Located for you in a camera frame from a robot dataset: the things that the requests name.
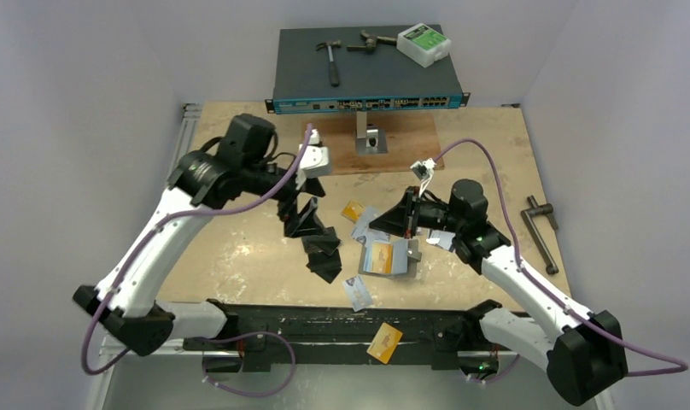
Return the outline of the black credit card stack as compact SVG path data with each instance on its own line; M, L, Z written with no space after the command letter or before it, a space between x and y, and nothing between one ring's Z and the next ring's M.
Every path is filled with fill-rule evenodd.
M342 271L339 246L342 243L333 226L325 228L319 235L305 236L301 239L307 254L306 267L326 283L332 284Z

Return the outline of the grey card holder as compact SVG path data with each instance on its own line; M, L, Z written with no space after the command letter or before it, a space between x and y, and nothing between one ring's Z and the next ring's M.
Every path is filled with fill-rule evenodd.
M363 248L358 272L385 278L414 278L421 259L417 239L375 240Z

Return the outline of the single silver credit card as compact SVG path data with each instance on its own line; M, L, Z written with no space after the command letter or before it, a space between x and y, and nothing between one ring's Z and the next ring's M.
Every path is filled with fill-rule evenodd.
M360 275L345 279L342 282L342 286L355 312L359 312L373 305L371 294L367 290L365 282Z

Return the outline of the single orange credit card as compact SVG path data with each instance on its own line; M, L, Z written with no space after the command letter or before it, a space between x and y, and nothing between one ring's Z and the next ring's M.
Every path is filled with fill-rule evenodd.
M371 340L366 353L380 363L387 365L401 341L403 333L388 323L382 323Z

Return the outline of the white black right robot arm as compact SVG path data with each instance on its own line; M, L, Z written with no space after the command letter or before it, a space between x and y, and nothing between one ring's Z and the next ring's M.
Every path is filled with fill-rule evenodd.
M491 342L519 354L544 370L555 391L573 406L625 378L628 363L618 344L617 318L607 311L594 313L540 274L529 273L529 263L488 221L487 211L481 184L459 179L447 202L423 200L417 188L407 188L400 202L370 227L404 238L418 228L453 234L458 258L525 310L526 318L498 307L466 320L462 335L472 347Z

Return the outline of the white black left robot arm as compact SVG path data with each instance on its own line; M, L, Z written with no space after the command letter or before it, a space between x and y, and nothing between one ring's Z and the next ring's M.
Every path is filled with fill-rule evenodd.
M116 267L98 284L82 285L73 300L126 352L146 356L170 339L202 337L216 349L237 340L237 326L217 302L160 302L157 295L200 230L216 216L241 214L230 202L273 200L286 237L318 235L319 178L331 170L328 149L308 126L287 168L275 161L275 126L251 114L235 116L222 137L184 155L170 174L151 219Z

